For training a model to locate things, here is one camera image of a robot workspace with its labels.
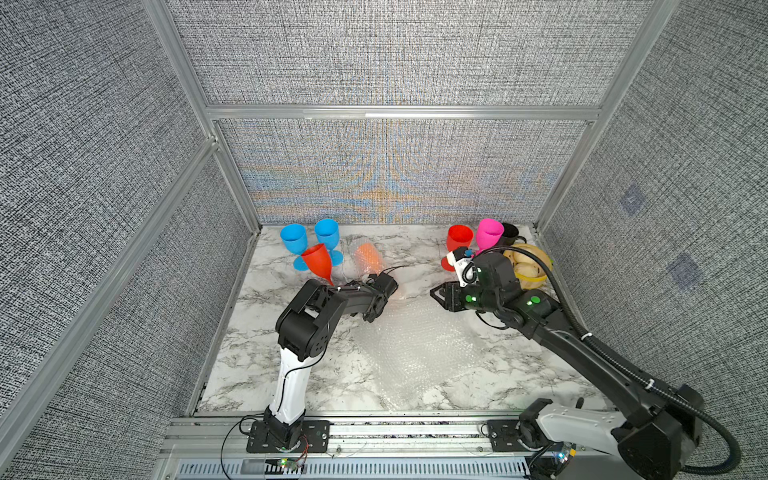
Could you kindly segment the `coral wine glass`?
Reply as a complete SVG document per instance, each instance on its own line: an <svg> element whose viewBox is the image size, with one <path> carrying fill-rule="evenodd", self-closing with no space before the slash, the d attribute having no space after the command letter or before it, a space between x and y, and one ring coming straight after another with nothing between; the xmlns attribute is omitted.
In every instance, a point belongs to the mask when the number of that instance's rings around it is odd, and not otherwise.
<svg viewBox="0 0 768 480"><path fill-rule="evenodd" d="M325 244L318 243L309 247L301 254L301 258L313 274L325 280L329 285L334 285L332 280L332 260Z"/></svg>

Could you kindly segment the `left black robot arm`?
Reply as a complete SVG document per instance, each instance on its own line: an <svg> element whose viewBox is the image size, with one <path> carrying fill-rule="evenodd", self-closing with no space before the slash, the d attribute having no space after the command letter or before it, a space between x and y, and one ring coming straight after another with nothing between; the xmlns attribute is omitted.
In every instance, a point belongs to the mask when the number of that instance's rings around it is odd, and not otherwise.
<svg viewBox="0 0 768 480"><path fill-rule="evenodd" d="M334 287L308 280L278 317L280 370L276 393L265 415L292 426L306 410L306 390L312 367L323 357L344 316L372 322L382 315L398 283L388 273Z"/></svg>

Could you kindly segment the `pink wine glass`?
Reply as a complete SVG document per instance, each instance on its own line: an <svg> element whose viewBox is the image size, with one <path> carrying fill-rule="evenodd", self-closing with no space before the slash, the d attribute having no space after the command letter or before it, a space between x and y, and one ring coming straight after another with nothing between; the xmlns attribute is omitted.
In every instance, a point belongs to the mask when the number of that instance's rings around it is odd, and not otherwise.
<svg viewBox="0 0 768 480"><path fill-rule="evenodd" d="M476 230L477 253L484 252L497 245L505 231L504 225L491 218L485 218L478 224Z"/></svg>

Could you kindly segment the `bubble wrap sheet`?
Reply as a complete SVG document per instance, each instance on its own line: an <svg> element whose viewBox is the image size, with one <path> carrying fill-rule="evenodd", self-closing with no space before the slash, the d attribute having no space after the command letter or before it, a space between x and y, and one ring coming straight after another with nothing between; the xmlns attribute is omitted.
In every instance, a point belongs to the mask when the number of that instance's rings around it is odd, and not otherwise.
<svg viewBox="0 0 768 480"><path fill-rule="evenodd" d="M354 342L371 362L384 405L406 410L433 387L480 363L481 342L466 320L429 296L398 300L358 327Z"/></svg>

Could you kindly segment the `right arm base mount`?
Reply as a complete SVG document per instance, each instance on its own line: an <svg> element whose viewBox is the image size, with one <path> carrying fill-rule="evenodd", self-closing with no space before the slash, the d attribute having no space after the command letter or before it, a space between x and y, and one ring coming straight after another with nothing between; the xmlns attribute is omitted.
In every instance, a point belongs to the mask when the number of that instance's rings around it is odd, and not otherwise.
<svg viewBox="0 0 768 480"><path fill-rule="evenodd" d="M543 452L556 442L546 436L537 420L540 412L552 404L551 399L539 398L517 416L488 420L479 427L479 433L490 441L496 453Z"/></svg>

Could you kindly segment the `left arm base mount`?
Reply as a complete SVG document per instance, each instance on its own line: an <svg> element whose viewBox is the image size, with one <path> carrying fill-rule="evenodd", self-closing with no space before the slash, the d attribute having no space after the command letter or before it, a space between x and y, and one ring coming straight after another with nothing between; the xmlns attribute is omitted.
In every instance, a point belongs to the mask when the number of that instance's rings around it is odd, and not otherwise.
<svg viewBox="0 0 768 480"><path fill-rule="evenodd" d="M300 417L293 424L276 418L255 420L250 427L246 452L249 454L326 453L330 440L329 421Z"/></svg>

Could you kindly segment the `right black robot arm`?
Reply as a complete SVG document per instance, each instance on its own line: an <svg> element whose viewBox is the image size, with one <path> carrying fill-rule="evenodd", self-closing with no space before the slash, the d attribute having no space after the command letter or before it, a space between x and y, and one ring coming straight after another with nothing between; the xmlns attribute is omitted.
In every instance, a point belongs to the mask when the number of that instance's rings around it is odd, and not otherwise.
<svg viewBox="0 0 768 480"><path fill-rule="evenodd" d="M580 410L539 398L518 417L515 439L540 457L550 447L575 444L621 458L644 479L672 479L733 471L742 450L733 434L704 410L687 385L673 388L621 357L583 327L564 301L523 289L501 247L447 255L456 280L431 289L450 312L489 313L550 350L591 382L615 412Z"/></svg>

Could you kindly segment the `red wine glass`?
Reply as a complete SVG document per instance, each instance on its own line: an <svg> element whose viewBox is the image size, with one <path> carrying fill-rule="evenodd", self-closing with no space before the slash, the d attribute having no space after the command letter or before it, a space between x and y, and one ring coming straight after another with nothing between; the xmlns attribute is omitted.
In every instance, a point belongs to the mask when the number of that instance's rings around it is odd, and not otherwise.
<svg viewBox="0 0 768 480"><path fill-rule="evenodd" d="M447 253L441 260L441 267L448 271L454 272L454 266L449 262L448 255L454 250L461 247L467 249L467 251L459 256L460 260L468 260L467 253L471 251L470 246L474 238L473 230L466 225L453 225L449 228L446 238Z"/></svg>

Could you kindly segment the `orange wine glass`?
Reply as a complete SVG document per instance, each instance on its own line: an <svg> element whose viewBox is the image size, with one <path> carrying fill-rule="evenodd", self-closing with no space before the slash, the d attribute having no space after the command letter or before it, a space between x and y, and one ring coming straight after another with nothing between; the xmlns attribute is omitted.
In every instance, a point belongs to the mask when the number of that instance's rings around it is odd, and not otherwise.
<svg viewBox="0 0 768 480"><path fill-rule="evenodd" d="M379 274L387 263L375 243L367 237L354 239L350 244L354 265L354 279L360 280L370 274Z"/></svg>

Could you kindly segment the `blue wine glass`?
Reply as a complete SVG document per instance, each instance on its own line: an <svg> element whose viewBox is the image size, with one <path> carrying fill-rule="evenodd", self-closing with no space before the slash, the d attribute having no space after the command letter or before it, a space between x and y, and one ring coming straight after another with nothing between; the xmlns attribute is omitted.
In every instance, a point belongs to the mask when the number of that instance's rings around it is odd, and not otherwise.
<svg viewBox="0 0 768 480"><path fill-rule="evenodd" d="M293 267L299 272L309 270L302 254L308 249L306 228L300 224L290 224L282 228L280 238L285 248L295 256Z"/></svg>
<svg viewBox="0 0 768 480"><path fill-rule="evenodd" d="M337 249L340 243L339 224L333 219L322 219L316 223L314 232L318 242L324 244L328 250L332 266L340 266L344 256Z"/></svg>

